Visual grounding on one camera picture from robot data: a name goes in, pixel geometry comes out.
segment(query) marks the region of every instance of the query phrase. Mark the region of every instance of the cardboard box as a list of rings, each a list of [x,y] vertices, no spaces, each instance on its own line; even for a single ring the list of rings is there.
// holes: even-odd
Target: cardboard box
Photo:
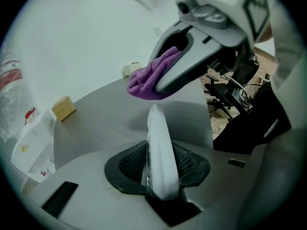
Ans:
[[[76,108],[73,105],[71,98],[69,96],[63,97],[58,102],[56,102],[52,107],[52,111],[59,121],[63,121],[75,110]]]

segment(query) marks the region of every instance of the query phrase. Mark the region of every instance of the purple towel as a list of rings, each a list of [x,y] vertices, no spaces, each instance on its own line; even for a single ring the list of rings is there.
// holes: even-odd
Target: purple towel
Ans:
[[[172,95],[157,93],[154,88],[161,74],[172,66],[179,55],[180,51],[175,46],[171,47],[147,67],[131,73],[127,87],[128,93],[144,100],[162,100]]]

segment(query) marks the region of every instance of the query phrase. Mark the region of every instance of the floor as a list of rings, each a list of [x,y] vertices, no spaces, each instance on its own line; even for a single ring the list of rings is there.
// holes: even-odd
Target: floor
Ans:
[[[207,102],[212,102],[212,96],[205,94],[205,97]],[[212,136],[213,139],[215,139],[228,124],[228,116],[221,109],[214,111],[214,107],[211,105],[208,106],[208,109],[211,117]],[[235,107],[231,107],[228,112],[233,118],[239,115],[239,112]]]

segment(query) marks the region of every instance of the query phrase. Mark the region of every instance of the black chair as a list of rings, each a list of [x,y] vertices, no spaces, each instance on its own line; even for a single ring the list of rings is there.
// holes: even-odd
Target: black chair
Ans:
[[[256,74],[259,69],[259,63],[257,60],[249,60],[242,64],[232,75],[232,78],[236,80],[241,85],[247,84],[252,77]],[[215,96],[213,102],[207,102],[208,105],[213,105],[215,107],[215,111],[220,108],[223,110],[228,116],[229,121],[232,120],[232,116],[227,111],[230,110],[232,106],[234,106],[240,113],[246,113],[245,108],[238,97],[237,90],[239,86],[234,82],[229,81],[226,83],[218,83],[219,80],[209,74],[206,75],[207,78],[211,79],[211,83],[205,84],[206,89],[209,91],[211,96]]]

